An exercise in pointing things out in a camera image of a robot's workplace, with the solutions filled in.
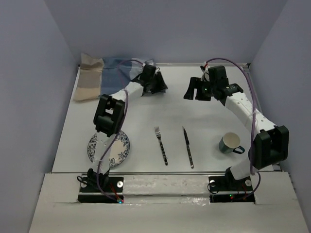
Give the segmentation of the blue beige checked cloth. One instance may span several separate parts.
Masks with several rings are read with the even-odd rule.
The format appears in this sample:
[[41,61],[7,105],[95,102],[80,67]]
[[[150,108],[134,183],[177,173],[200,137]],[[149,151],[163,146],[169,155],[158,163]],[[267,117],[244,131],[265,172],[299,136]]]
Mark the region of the blue beige checked cloth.
[[143,64],[155,65],[155,62],[148,58],[96,58],[82,53],[72,100],[95,100],[102,94],[118,92],[142,72]]

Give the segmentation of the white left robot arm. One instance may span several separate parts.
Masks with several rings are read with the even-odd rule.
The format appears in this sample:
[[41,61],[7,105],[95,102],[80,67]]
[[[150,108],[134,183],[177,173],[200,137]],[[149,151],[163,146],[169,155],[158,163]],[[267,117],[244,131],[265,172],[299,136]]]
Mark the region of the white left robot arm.
[[98,192],[107,188],[109,180],[109,158],[111,147],[121,131],[128,110],[129,101],[144,94],[166,91],[159,68],[144,64],[142,72],[122,90],[112,94],[103,94],[98,102],[93,123],[96,130],[96,147],[92,167],[87,172],[88,183]]

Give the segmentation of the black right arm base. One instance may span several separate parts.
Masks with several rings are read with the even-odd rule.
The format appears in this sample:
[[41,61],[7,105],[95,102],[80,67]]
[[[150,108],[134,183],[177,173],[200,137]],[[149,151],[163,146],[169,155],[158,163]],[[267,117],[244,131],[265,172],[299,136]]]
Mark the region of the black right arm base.
[[224,176],[209,176],[207,183],[210,203],[255,203],[250,177],[229,184]]

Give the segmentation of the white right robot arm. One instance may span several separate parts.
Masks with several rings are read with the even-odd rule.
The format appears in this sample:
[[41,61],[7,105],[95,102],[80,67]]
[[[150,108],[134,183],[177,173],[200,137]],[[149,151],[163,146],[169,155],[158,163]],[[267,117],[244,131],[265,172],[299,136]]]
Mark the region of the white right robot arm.
[[210,67],[202,77],[192,77],[183,96],[186,100],[215,98],[230,110],[251,133],[248,157],[225,171],[224,185],[237,189],[242,179],[288,157],[289,130],[268,120],[236,83],[230,84],[224,66]]

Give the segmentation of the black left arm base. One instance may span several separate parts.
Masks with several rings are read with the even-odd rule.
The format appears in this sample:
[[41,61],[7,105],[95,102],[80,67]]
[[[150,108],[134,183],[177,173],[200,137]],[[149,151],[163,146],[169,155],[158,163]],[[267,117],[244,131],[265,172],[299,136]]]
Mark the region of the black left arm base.
[[77,197],[80,203],[124,203],[124,177],[109,177],[107,184],[100,189],[96,181],[90,181],[86,175],[77,176],[77,181],[80,183]]

